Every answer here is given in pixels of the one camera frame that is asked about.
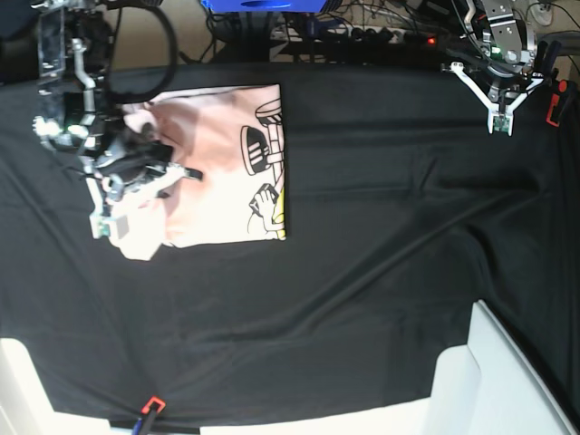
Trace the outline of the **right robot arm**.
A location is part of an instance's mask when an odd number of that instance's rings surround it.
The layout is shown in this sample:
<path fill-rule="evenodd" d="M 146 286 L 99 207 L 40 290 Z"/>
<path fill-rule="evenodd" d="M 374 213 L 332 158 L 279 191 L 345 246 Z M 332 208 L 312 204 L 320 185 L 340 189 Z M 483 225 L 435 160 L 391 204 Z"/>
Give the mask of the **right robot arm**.
<path fill-rule="evenodd" d="M 33 1 L 39 13 L 39 115 L 33 127 L 48 150 L 72 154 L 94 210 L 94 238 L 118 242 L 130 232 L 130 216 L 181 179 L 203 174 L 173 162 L 173 149 L 155 137 L 147 121 L 135 129 L 124 120 L 126 104 L 149 102 L 171 84 L 178 42 L 160 8 L 149 1 L 107 1 L 109 10 L 141 9 L 155 16 L 167 36 L 169 64 L 159 84 L 142 93 L 111 88 L 118 30 L 104 19 L 98 1 Z"/>

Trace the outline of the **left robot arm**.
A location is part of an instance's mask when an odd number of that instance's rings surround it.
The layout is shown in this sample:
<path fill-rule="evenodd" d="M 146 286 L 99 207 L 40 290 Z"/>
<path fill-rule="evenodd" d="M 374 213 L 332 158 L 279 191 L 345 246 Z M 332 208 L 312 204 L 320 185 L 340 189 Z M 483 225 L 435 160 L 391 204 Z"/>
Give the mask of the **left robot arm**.
<path fill-rule="evenodd" d="M 546 82 L 534 30 L 517 17 L 511 1 L 451 3 L 465 48 L 446 48 L 441 70 L 453 74 L 487 111 L 489 133 L 512 135 L 515 112 Z"/>

